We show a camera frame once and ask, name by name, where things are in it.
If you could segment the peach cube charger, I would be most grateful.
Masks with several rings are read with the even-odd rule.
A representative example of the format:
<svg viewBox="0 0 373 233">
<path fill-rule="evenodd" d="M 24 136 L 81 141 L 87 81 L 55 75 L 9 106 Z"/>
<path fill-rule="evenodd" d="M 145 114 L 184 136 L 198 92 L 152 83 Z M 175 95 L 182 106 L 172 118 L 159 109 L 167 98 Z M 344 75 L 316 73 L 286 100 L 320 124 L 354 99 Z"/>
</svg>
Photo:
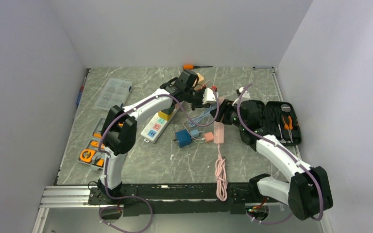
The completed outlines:
<svg viewBox="0 0 373 233">
<path fill-rule="evenodd" d="M 195 85 L 195 87 L 197 88 L 198 86 L 201 86 L 204 84 L 204 77 L 202 74 L 200 73 L 197 73 L 197 76 L 198 76 L 198 80 L 197 80 L 197 83 Z"/>
</svg>

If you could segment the pink power strip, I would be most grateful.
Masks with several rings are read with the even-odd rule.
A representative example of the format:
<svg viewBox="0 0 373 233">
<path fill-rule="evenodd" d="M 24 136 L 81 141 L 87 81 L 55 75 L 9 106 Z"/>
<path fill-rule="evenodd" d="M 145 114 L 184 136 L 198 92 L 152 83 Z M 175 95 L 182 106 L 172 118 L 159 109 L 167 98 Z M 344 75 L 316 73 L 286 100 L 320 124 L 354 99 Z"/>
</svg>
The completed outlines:
<svg viewBox="0 0 373 233">
<path fill-rule="evenodd" d="M 214 122 L 214 143 L 223 144 L 224 143 L 224 124 L 221 122 Z"/>
</svg>

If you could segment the small pink plug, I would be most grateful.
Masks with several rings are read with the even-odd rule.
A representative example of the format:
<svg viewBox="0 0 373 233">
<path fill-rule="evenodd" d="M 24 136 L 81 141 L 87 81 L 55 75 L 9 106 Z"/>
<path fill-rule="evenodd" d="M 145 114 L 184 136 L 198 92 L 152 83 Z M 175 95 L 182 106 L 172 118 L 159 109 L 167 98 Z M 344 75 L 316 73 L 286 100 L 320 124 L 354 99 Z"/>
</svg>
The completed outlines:
<svg viewBox="0 0 373 233">
<path fill-rule="evenodd" d="M 214 140 L 214 135 L 212 132 L 207 132 L 203 134 L 204 140 L 206 143 L 213 142 Z"/>
</svg>

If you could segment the light blue charger plug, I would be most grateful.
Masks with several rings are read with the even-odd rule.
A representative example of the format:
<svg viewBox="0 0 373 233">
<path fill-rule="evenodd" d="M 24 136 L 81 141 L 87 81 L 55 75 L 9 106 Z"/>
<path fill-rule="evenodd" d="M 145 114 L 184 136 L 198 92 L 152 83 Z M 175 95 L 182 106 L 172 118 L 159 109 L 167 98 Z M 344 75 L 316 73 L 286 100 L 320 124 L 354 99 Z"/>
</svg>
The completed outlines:
<svg viewBox="0 0 373 233">
<path fill-rule="evenodd" d="M 198 129 L 194 129 L 189 132 L 192 138 L 198 138 L 200 131 Z"/>
</svg>

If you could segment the blue cube charger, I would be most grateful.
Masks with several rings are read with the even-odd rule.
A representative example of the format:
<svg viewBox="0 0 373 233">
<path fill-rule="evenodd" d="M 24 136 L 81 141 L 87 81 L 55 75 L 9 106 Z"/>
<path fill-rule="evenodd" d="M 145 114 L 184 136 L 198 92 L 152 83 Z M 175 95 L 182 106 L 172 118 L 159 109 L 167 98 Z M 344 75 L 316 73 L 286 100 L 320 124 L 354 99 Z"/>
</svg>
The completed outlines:
<svg viewBox="0 0 373 233">
<path fill-rule="evenodd" d="M 187 129 L 183 129 L 175 133 L 175 139 L 173 141 L 177 143 L 179 148 L 183 148 L 192 143 L 192 137 Z"/>
</svg>

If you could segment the white power strip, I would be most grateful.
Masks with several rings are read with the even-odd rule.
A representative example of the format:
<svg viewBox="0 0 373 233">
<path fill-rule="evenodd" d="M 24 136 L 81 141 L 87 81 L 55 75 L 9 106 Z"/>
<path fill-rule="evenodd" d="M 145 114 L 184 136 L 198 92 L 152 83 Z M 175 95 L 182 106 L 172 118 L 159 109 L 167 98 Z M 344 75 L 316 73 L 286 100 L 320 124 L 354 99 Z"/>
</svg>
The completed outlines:
<svg viewBox="0 0 373 233">
<path fill-rule="evenodd" d="M 179 110 L 179 104 L 176 104 L 170 108 L 170 111 L 175 110 L 174 115 Z M 170 121 L 165 121 L 158 116 L 158 112 L 151 118 L 151 120 L 146 124 L 144 129 L 141 131 L 140 135 L 143 137 L 144 141 L 147 143 L 155 143 L 165 128 L 169 125 Z"/>
</svg>

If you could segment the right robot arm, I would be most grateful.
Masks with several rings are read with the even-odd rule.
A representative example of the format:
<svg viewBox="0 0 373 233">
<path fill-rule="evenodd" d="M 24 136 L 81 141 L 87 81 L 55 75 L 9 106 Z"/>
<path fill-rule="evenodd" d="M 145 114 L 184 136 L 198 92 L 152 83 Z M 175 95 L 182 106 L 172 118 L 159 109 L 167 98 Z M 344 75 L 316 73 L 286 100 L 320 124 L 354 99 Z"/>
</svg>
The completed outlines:
<svg viewBox="0 0 373 233">
<path fill-rule="evenodd" d="M 302 161 L 287 149 L 302 141 L 290 103 L 223 100 L 215 119 L 224 125 L 236 126 L 241 141 L 266 157 L 286 178 L 283 182 L 266 173 L 251 178 L 250 199 L 273 198 L 287 205 L 299 220 L 321 220 L 324 211 L 333 207 L 326 170 Z"/>
</svg>

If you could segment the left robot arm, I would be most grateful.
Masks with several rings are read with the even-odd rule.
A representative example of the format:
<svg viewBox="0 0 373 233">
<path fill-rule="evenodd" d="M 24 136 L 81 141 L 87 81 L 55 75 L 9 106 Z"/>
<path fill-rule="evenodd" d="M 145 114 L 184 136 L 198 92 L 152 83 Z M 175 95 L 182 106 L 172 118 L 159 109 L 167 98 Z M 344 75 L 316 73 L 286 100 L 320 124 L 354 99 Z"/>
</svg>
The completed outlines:
<svg viewBox="0 0 373 233">
<path fill-rule="evenodd" d="M 137 125 L 158 113 L 182 102 L 190 103 L 191 109 L 208 108 L 219 102 L 217 90 L 202 87 L 197 90 L 198 74 L 184 69 L 179 77 L 163 83 L 152 94 L 135 104 L 113 106 L 101 131 L 98 151 L 106 155 L 103 174 L 98 180 L 101 198 L 113 204 L 119 200 L 122 184 L 121 173 L 127 153 L 136 142 Z"/>
</svg>

